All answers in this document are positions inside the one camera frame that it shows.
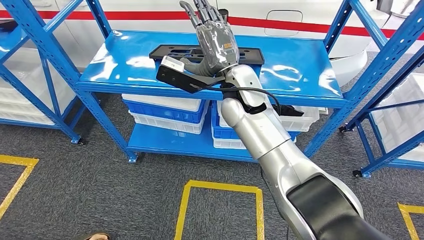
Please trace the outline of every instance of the sandal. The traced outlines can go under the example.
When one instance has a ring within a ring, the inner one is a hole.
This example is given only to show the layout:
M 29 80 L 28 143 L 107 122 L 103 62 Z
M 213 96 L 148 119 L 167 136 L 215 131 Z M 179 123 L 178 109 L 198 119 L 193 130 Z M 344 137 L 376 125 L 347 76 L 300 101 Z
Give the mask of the sandal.
M 100 234 L 100 235 L 105 235 L 107 237 L 108 240 L 111 240 L 111 237 L 109 236 L 109 234 L 104 233 L 102 231 L 96 231 L 96 232 L 92 232 L 86 235 L 82 235 L 76 238 L 76 240 L 89 240 L 91 237 L 93 237 L 96 234 Z

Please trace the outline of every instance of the person's foot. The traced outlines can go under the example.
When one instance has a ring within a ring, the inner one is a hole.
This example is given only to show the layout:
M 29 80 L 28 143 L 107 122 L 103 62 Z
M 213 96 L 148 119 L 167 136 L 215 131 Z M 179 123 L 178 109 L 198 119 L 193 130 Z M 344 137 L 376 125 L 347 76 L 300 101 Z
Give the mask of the person's foot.
M 109 237 L 107 235 L 97 233 L 91 236 L 89 240 L 109 240 Z

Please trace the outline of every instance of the red stripe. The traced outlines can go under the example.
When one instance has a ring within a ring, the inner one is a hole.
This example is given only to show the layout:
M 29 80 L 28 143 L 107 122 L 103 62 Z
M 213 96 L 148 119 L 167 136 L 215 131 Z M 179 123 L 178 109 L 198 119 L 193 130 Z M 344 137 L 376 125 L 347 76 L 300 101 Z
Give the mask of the red stripe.
M 38 11 L 43 19 L 52 19 L 58 11 Z M 107 11 L 105 12 L 108 20 L 187 20 L 186 12 L 184 11 Z M 8 11 L 0 10 L 0 18 L 10 18 Z M 68 17 L 68 20 L 93 20 L 93 15 L 90 11 L 74 11 Z M 257 28 L 270 28 L 281 30 L 293 30 L 302 32 L 313 33 L 327 33 L 330 26 L 326 24 L 306 23 L 306 22 L 293 22 L 293 21 L 279 21 L 247 17 L 229 17 L 228 21 L 232 25 L 257 27 Z M 383 34 L 390 38 L 396 30 L 382 29 Z M 341 32 L 344 35 L 353 36 L 369 36 L 364 27 L 345 26 Z M 419 40 L 424 40 L 424 34 L 421 35 Z

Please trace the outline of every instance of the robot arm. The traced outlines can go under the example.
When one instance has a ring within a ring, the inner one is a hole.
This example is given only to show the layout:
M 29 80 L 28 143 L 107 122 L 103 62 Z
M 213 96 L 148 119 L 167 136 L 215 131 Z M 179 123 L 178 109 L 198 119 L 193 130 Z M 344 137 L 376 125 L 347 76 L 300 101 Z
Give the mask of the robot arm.
M 156 78 L 189 93 L 223 92 L 222 117 L 260 164 L 278 212 L 299 239 L 388 240 L 363 220 L 355 194 L 292 142 L 256 73 L 238 64 L 234 35 L 219 12 L 207 0 L 194 3 L 200 19 L 188 3 L 181 1 L 180 5 L 196 29 L 205 58 L 196 64 L 165 56 Z M 216 84 L 222 88 L 212 87 Z

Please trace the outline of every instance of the black plastic tray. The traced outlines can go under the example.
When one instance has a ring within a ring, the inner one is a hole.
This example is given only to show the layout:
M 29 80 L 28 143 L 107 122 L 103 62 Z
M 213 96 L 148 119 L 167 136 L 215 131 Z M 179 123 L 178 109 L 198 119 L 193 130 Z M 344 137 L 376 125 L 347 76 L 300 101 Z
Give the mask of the black plastic tray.
M 263 65 L 264 56 L 259 48 L 239 47 L 240 64 Z M 177 60 L 181 58 L 189 59 L 192 62 L 200 63 L 204 58 L 199 45 L 159 45 L 148 55 L 154 60 L 162 60 L 164 56 L 170 56 Z

